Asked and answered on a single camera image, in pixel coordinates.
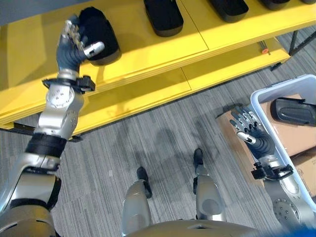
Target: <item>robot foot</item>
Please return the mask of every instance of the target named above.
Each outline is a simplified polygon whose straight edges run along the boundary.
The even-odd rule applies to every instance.
[[[153,193],[152,193],[152,189],[149,185],[149,179],[148,179],[148,174],[147,174],[146,170],[144,169],[144,167],[141,166],[137,169],[136,172],[137,172],[137,178],[144,180],[146,198],[148,198],[148,199],[151,198],[153,196]]]

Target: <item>black foot-shaped object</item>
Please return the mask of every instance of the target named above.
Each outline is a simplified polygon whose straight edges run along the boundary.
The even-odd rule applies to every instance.
[[[193,164],[194,164],[195,170],[197,170],[198,165],[203,165],[203,151],[201,148],[197,148],[194,151]]]
[[[152,189],[149,185],[149,181],[148,181],[148,174],[146,172],[146,170],[144,169],[144,167],[139,167],[137,169],[137,178],[138,179],[143,179],[145,180],[144,181],[144,187],[145,187],[145,195],[146,195],[146,198],[151,198],[153,196],[153,193],[152,193]]]

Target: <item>white plastic bin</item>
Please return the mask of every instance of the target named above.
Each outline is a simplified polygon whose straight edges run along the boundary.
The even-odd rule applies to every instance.
[[[314,75],[303,75],[295,79],[286,80],[277,84],[273,84],[261,90],[257,90],[252,93],[250,101],[251,106],[249,108],[254,111],[262,122],[262,125],[266,131],[272,136],[276,144],[275,155],[279,159],[282,165],[290,164],[294,168],[294,177],[298,183],[304,200],[309,204],[309,206],[316,212],[316,204],[313,202],[311,196],[309,195],[302,179],[300,178],[295,166],[292,163],[289,155],[287,154],[285,148],[280,142],[275,130],[272,128],[268,118],[263,112],[260,103],[275,100],[279,97],[299,94],[303,99],[306,99],[306,103],[315,104],[316,103],[316,76]]]

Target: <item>robot leg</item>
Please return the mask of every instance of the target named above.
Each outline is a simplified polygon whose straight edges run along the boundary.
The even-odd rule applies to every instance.
[[[152,217],[147,202],[152,192],[148,176],[143,167],[137,170],[138,180],[127,191],[122,215],[121,236],[141,230],[152,224]]]
[[[203,165],[202,150],[196,149],[194,156],[197,177],[194,178],[193,187],[197,196],[197,218],[226,221],[224,203],[216,184]]]

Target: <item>gray carpet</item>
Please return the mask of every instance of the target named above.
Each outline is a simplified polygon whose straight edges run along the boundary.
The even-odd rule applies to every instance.
[[[300,31],[298,42],[315,29]],[[290,34],[279,37],[283,45],[290,39]],[[268,233],[280,229],[265,190],[245,182],[215,118],[233,104],[248,104],[254,90],[302,74],[316,74],[315,40],[276,71],[260,70],[96,129],[83,142],[68,143],[57,172],[63,186],[52,211],[57,231],[67,237],[119,236],[124,195],[140,165],[150,176],[154,223],[194,218],[192,155],[197,147],[204,150],[229,222]],[[35,120],[32,116],[23,122]],[[0,185],[28,140],[0,132]]]

